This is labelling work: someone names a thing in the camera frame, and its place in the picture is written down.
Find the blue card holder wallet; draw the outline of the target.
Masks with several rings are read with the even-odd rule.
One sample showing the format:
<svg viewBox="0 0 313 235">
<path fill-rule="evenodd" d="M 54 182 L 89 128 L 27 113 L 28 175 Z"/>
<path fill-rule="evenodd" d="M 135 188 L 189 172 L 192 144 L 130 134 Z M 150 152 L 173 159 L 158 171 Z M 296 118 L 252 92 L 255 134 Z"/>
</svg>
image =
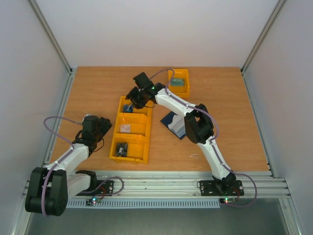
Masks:
<svg viewBox="0 0 313 235">
<path fill-rule="evenodd" d="M 180 140 L 186 136 L 184 119 L 176 113 L 170 111 L 160 122 Z"/>
</svg>

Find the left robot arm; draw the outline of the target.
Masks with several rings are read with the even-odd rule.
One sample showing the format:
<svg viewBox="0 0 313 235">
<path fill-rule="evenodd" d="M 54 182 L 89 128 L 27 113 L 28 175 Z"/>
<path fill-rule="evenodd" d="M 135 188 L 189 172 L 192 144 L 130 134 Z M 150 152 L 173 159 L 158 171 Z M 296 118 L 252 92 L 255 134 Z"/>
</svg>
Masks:
<svg viewBox="0 0 313 235">
<path fill-rule="evenodd" d="M 62 156 L 31 172 L 24 206 L 27 212 L 60 216 L 70 198 L 84 193 L 93 195 L 98 191 L 96 173 L 76 171 L 76 168 L 97 150 L 97 144 L 103 141 L 112 123 L 107 118 L 88 115 L 80 124 L 82 129 Z"/>
</svg>

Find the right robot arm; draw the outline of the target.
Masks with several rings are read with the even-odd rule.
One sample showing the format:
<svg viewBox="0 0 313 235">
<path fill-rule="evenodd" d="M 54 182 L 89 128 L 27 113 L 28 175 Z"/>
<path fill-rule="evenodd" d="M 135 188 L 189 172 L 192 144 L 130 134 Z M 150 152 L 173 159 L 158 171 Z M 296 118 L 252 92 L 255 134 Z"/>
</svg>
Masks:
<svg viewBox="0 0 313 235">
<path fill-rule="evenodd" d="M 126 99 L 130 100 L 136 109 L 142 109 L 152 101 L 182 118 L 187 138 L 201 149 L 211 167 L 216 192 L 219 195 L 229 193 L 233 189 L 236 176 L 217 146 L 215 139 L 218 136 L 218 128 L 206 106 L 187 102 L 171 92 L 168 85 L 154 84 L 144 72 L 133 80 L 136 86 L 126 95 Z"/>
</svg>

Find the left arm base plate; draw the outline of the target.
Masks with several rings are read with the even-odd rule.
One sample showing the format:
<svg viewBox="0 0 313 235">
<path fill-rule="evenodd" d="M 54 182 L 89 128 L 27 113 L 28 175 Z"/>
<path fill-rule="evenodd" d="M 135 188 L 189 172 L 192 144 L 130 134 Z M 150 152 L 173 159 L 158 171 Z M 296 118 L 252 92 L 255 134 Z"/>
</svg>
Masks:
<svg viewBox="0 0 313 235">
<path fill-rule="evenodd" d="M 113 193 L 114 189 L 114 181 L 113 180 L 108 180 L 105 182 L 102 186 L 100 186 L 96 191 L 92 193 L 79 193 L 76 196 L 95 196 L 95 195 L 103 195 L 103 193 Z"/>
</svg>

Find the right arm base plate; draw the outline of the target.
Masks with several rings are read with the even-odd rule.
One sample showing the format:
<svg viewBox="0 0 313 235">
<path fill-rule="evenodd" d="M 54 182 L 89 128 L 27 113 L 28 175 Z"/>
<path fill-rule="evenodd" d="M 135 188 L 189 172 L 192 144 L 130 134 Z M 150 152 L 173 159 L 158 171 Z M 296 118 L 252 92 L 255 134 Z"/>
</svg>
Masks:
<svg viewBox="0 0 313 235">
<path fill-rule="evenodd" d="M 235 182 L 225 187 L 214 180 L 198 181 L 197 187 L 200 189 L 201 196 L 244 196 L 244 189 L 242 182 L 235 180 Z"/>
</svg>

